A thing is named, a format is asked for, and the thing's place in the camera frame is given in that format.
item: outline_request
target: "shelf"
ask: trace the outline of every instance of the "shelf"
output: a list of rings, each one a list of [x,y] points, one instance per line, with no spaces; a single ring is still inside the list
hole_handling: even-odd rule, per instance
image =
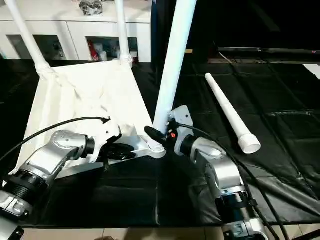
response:
[[[27,21],[75,21],[75,22],[117,22],[116,4],[105,1],[103,13],[84,16],[79,2],[72,0],[17,0],[21,14]],[[127,23],[151,23],[152,0],[124,0]],[[0,4],[0,21],[12,21],[6,5]]]

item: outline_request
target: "white frame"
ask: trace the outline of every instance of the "white frame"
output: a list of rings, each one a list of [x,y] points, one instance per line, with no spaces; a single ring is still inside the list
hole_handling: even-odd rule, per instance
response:
[[[67,22],[80,60],[91,61],[86,37],[119,37],[116,22]],[[127,37],[137,38],[140,63],[151,62],[151,25],[148,23],[126,23]]]
[[[68,25],[65,21],[26,21],[33,35],[57,36],[66,60],[79,60]],[[0,21],[0,49],[7,59],[20,59],[7,35],[21,35],[14,21]]]

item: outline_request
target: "black cable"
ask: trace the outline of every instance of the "black cable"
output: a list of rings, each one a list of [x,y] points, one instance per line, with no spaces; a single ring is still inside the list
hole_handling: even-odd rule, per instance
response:
[[[277,211],[275,210],[274,206],[272,205],[270,199],[268,198],[267,194],[265,193],[265,191],[262,189],[258,179],[253,175],[253,173],[247,168],[246,165],[244,165],[241,161],[239,161],[238,159],[236,159],[235,157],[233,157],[229,151],[219,142],[217,141],[216,139],[214,139],[210,134],[208,134],[207,132],[205,131],[202,131],[201,129],[198,129],[194,126],[189,126],[189,125],[185,125],[185,124],[181,124],[181,123],[177,123],[177,126],[179,127],[183,127],[183,128],[188,128],[188,129],[191,129],[191,130],[195,130],[203,135],[205,135],[206,137],[208,137],[210,140],[216,142],[217,144],[220,145],[220,147],[231,157],[232,161],[236,164],[236,165],[239,165],[243,170],[245,170],[248,175],[250,176],[250,178],[254,181],[256,187],[259,189],[259,191],[261,192],[266,204],[268,205],[268,207],[270,208],[272,214],[274,215],[275,217],[275,220],[276,220],[276,223],[280,226],[281,228],[281,231],[282,231],[282,234],[285,238],[285,240],[290,240],[289,236],[288,236],[288,233],[287,233],[287,230],[285,229],[281,219],[280,219],[280,216],[278,215]],[[248,194],[250,194],[252,197],[252,193],[249,189],[249,191],[247,190]],[[270,224],[267,222],[266,218],[264,216],[262,216],[260,210],[258,209],[258,212],[257,214],[259,215],[259,217],[261,218],[261,220],[263,221],[263,223],[267,226],[267,228],[270,230],[270,232],[272,233],[272,235],[274,237],[278,237],[278,235],[275,233],[275,231],[273,230],[273,228],[270,226]]]
[[[250,200],[253,200],[254,199],[254,196],[252,195],[252,192],[249,188],[249,185],[247,183],[247,180],[246,178],[241,174],[240,172],[240,176],[242,178],[242,181],[243,181],[243,185],[244,185],[244,188],[249,196],[249,199]],[[280,240],[278,234],[276,233],[276,231],[273,229],[273,227],[270,225],[270,223],[267,221],[266,217],[262,214],[262,212],[260,211],[260,209],[258,208],[258,206],[254,206],[253,207],[256,214],[259,216],[259,218],[262,220],[262,222],[264,223],[264,225],[269,229],[270,233],[272,234],[272,236],[274,237],[275,240]]]
[[[107,118],[104,118],[104,117],[97,117],[97,116],[88,116],[88,117],[79,117],[79,118],[75,118],[75,119],[71,119],[71,120],[68,120],[68,121],[63,121],[63,122],[60,122],[58,124],[55,124],[55,125],[52,125],[52,126],[49,126],[41,131],[38,131],[36,132],[35,134],[27,137],[25,140],[21,141],[20,143],[18,143],[16,146],[14,146],[13,148],[11,148],[8,152],[6,152],[1,158],[0,158],[0,162],[6,158],[9,154],[11,154],[14,150],[16,150],[17,148],[21,147],[23,144],[27,143],[28,141],[30,141],[31,139],[34,139],[35,137],[39,136],[40,134],[43,134],[51,129],[55,129],[57,127],[60,127],[62,125],[65,125],[65,124],[69,124],[69,123],[73,123],[73,122],[77,122],[77,121],[82,121],[82,120],[101,120],[104,124],[106,122],[108,122],[110,120],[107,119]]]

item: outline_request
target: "white pole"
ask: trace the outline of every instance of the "white pole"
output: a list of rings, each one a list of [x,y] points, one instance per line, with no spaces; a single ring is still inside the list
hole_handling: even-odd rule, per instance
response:
[[[176,1],[171,35],[153,122],[153,127],[163,134],[167,131],[168,116],[174,104],[196,3],[197,0]],[[154,141],[148,141],[148,143],[154,151],[161,151],[161,149],[163,149],[161,145]]]
[[[238,144],[245,154],[253,154],[261,148],[261,144],[257,137],[253,135],[245,125],[244,121],[238,115],[224,92],[219,87],[216,80],[210,73],[205,75],[205,79],[209,83],[216,99],[218,100],[224,114],[228,118],[235,134],[238,137]]]
[[[132,57],[129,51],[124,0],[115,0],[115,7],[118,20],[117,25],[119,30],[120,61],[121,63],[128,63],[132,68]]]
[[[4,1],[8,6],[15,23],[17,24],[18,28],[21,31],[22,39],[26,47],[28,48],[28,51],[34,61],[36,71],[38,73],[42,71],[47,71],[48,69],[50,69],[50,65],[46,62],[44,56],[42,55],[36,43],[34,36],[30,33],[25,20],[21,16],[16,0],[4,0]]]

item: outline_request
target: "black table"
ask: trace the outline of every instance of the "black table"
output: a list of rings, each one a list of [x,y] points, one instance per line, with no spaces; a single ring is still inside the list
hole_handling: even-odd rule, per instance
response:
[[[81,64],[52,61],[51,66]],[[37,76],[33,62],[0,60],[0,155],[20,142]],[[132,71],[153,119],[161,67],[134,64]],[[241,152],[237,137],[204,78],[211,73],[262,148]],[[302,65],[184,64],[174,107],[187,105],[194,126],[210,133],[260,180],[285,224],[320,223],[320,81]],[[19,153],[0,163],[0,176]],[[35,228],[196,227],[221,224],[206,187],[185,157],[142,157],[56,181],[24,223]],[[275,219],[259,191],[259,208]]]

